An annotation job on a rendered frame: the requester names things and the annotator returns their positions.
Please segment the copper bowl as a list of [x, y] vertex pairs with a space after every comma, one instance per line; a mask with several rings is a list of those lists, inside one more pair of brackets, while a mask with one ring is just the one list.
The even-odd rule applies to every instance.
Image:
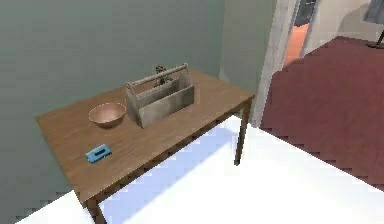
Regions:
[[126, 115], [126, 106], [121, 103], [104, 103], [94, 107], [89, 120], [100, 128], [110, 129], [119, 125]]

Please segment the brown wooden table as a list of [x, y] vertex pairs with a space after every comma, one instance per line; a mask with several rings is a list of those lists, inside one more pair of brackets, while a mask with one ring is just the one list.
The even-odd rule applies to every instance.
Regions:
[[[105, 130], [89, 120], [95, 106], [124, 102], [123, 87], [36, 117], [80, 204], [95, 224], [107, 224], [100, 202], [237, 112], [242, 120], [235, 162], [240, 162], [254, 95], [194, 69], [190, 74], [195, 102], [147, 128], [125, 118]], [[102, 144], [111, 154], [91, 164], [85, 154]]]

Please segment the grey wooden tool caddy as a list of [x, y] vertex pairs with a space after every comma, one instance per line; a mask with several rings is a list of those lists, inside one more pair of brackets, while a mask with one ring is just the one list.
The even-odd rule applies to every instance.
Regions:
[[[174, 73], [179, 77], [141, 93], [134, 88]], [[195, 87], [192, 84], [188, 64], [167, 69], [146, 78], [125, 84], [128, 116], [141, 128], [146, 128], [194, 103]]]

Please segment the small blue flat box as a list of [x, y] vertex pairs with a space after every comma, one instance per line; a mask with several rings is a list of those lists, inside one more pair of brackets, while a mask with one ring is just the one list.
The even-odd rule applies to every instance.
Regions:
[[102, 144], [100, 146], [95, 147], [91, 151], [87, 152], [85, 154], [85, 157], [91, 164], [93, 164], [97, 161], [100, 161], [101, 159], [105, 158], [110, 154], [111, 154], [110, 148], [106, 144]]

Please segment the small dark figurine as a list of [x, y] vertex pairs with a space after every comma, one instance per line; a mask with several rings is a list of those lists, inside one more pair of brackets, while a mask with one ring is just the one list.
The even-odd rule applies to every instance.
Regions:
[[[166, 69], [164, 66], [162, 66], [162, 65], [157, 65], [155, 69], [156, 69], [156, 74], [158, 74], [158, 73], [162, 73], [162, 72], [164, 72], [164, 71], [167, 70], [167, 69]], [[169, 76], [161, 77], [161, 78], [159, 78], [159, 79], [156, 80], [156, 82], [155, 82], [155, 86], [154, 86], [154, 87], [163, 85], [163, 84], [165, 84], [165, 83], [167, 83], [167, 82], [170, 82], [170, 81], [173, 81], [173, 78], [171, 78], [171, 77], [169, 77]]]

